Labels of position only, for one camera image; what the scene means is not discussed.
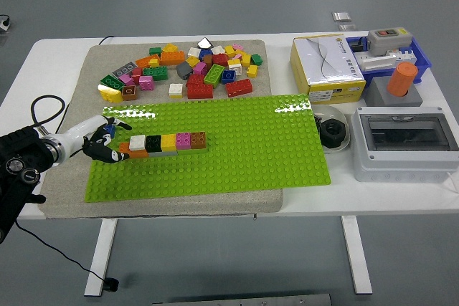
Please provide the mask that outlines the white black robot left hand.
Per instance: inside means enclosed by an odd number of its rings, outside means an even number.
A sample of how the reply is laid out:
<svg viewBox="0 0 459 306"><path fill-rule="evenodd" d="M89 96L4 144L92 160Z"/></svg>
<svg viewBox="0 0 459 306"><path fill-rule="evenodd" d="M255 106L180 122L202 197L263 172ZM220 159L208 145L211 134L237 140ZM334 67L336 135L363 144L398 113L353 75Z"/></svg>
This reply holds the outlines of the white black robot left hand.
<svg viewBox="0 0 459 306"><path fill-rule="evenodd" d="M56 163L62 163L80 151L93 160L104 163L117 163L129 159L128 153L121 153L108 147L111 136L105 129L107 125L121 126L126 130L132 129L129 124L119 119L96 115L63 134L56 134L55 139L60 149Z"/></svg>

